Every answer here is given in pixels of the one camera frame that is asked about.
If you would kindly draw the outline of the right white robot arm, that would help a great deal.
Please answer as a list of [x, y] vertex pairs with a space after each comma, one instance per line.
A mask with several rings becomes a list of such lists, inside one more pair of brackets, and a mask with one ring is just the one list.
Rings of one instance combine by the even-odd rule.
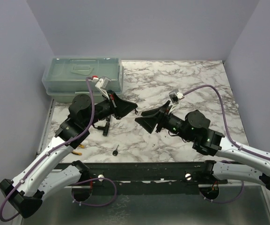
[[200, 111], [186, 114], [184, 119], [171, 113], [170, 102], [156, 109], [142, 112], [135, 121], [148, 133], [166, 129], [206, 156], [217, 156], [235, 161], [234, 164], [214, 163], [200, 172], [204, 183], [214, 180], [241, 180], [265, 186], [270, 191], [270, 152], [259, 150], [209, 128], [210, 120]]

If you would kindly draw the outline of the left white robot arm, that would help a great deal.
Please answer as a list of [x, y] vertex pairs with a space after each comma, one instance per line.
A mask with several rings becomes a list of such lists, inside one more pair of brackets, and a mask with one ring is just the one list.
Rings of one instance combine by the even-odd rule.
[[77, 95], [69, 106], [67, 119], [60, 124], [48, 146], [20, 174], [0, 182], [4, 201], [9, 202], [23, 218], [32, 216], [48, 196], [65, 186], [88, 182], [88, 170], [80, 161], [56, 175], [50, 173], [89, 136], [91, 125], [111, 115], [119, 120], [138, 107], [113, 91], [107, 94], [98, 104], [94, 104], [89, 95]]

